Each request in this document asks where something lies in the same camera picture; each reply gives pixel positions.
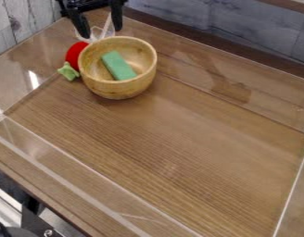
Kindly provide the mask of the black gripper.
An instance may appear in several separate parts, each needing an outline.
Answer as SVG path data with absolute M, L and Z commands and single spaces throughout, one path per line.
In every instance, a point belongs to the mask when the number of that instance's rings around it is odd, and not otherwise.
M 60 14 L 69 19 L 76 27 L 79 35 L 91 38 L 91 26 L 80 12 L 87 12 L 108 6 L 111 19 L 116 31 L 123 29 L 123 1 L 121 0 L 56 0 L 60 6 Z

